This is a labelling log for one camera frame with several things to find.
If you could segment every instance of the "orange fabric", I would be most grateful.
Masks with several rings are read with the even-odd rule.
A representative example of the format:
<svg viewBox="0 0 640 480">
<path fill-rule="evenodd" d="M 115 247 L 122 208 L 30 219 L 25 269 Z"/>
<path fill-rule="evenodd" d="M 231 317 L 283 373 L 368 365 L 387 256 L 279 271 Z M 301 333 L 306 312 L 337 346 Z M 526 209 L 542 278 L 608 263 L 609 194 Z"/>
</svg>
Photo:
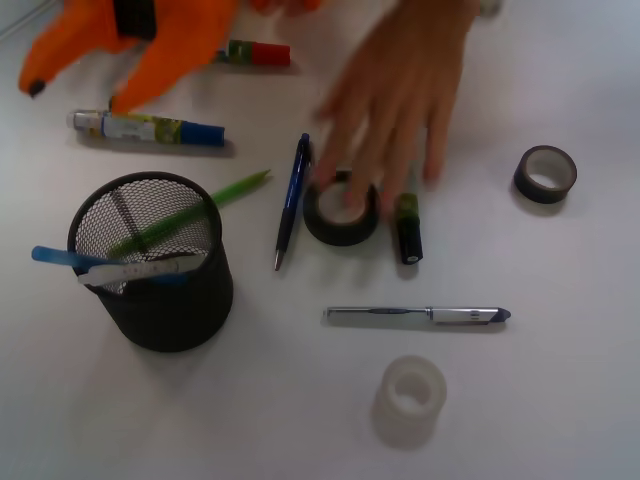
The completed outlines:
<svg viewBox="0 0 640 480">
<path fill-rule="evenodd" d="M 229 33 L 238 0 L 154 0 L 157 35 L 127 85 L 113 99 L 114 113 L 126 113 L 165 93 L 183 75 L 215 57 Z M 138 42 L 119 37 L 112 0 L 69 0 L 63 13 L 33 44 L 18 86 L 31 93 L 91 50 L 110 53 Z"/>
</svg>

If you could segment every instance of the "pen tip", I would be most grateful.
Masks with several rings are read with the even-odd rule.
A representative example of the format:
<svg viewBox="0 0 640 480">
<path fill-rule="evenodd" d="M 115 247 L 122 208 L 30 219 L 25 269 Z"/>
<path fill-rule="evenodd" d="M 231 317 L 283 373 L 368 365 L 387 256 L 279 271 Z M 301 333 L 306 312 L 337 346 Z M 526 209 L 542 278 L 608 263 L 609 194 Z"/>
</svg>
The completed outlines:
<svg viewBox="0 0 640 480">
<path fill-rule="evenodd" d="M 284 252 L 282 250 L 276 251 L 276 264 L 275 264 L 276 272 L 280 271 L 280 267 L 282 266 L 282 260 L 284 260 Z"/>
<path fill-rule="evenodd" d="M 496 313 L 493 318 L 490 320 L 491 323 L 504 323 L 507 321 L 507 318 L 511 317 L 511 312 L 509 310 L 505 310 L 504 308 L 499 308 L 498 313 Z"/>
</svg>

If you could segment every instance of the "pen cap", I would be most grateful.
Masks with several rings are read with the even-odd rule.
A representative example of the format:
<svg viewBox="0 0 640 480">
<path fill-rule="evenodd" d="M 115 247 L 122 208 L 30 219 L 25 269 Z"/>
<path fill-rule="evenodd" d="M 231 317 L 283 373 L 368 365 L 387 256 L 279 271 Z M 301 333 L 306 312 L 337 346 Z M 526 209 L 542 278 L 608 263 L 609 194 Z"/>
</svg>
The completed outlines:
<svg viewBox="0 0 640 480">
<path fill-rule="evenodd" d="M 287 67 L 291 64 L 291 48 L 288 45 L 254 43 L 251 51 L 253 65 Z"/>
<path fill-rule="evenodd" d="M 418 198 L 412 193 L 403 193 L 396 201 L 395 224 L 402 263 L 415 265 L 422 260 L 422 238 Z"/>
<path fill-rule="evenodd" d="M 224 147 L 224 127 L 182 122 L 180 124 L 180 143 L 184 145 Z"/>
</svg>

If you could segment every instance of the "green battery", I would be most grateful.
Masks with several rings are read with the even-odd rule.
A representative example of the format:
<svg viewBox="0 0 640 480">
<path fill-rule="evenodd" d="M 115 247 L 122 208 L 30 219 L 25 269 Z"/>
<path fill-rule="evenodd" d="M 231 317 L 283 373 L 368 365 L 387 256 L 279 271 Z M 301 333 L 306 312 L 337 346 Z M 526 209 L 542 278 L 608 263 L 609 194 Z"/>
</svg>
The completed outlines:
<svg viewBox="0 0 640 480">
<path fill-rule="evenodd" d="M 415 265 L 423 256 L 418 197 L 413 193 L 400 195 L 396 200 L 394 217 L 402 263 Z"/>
</svg>

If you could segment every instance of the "black tape roll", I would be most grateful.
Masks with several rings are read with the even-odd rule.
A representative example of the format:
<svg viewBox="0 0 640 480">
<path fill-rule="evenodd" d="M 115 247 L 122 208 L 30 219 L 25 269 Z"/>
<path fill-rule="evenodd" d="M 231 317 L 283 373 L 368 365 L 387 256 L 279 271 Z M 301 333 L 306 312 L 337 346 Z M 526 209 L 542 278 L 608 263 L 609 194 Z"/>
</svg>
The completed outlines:
<svg viewBox="0 0 640 480">
<path fill-rule="evenodd" d="M 536 182 L 531 175 L 541 174 L 556 181 L 557 187 Z M 564 200 L 578 179 L 572 158 L 556 147 L 541 145 L 528 150 L 513 176 L 518 190 L 536 203 L 552 204 Z"/>
<path fill-rule="evenodd" d="M 334 183 L 346 183 L 350 178 L 351 172 L 337 172 Z M 378 226 L 380 200 L 373 185 L 367 192 L 364 213 L 350 223 L 334 223 L 325 218 L 320 212 L 321 196 L 322 193 L 311 185 L 304 196 L 303 212 L 307 228 L 322 243 L 336 247 L 350 247 L 364 242 L 375 232 Z"/>
</svg>

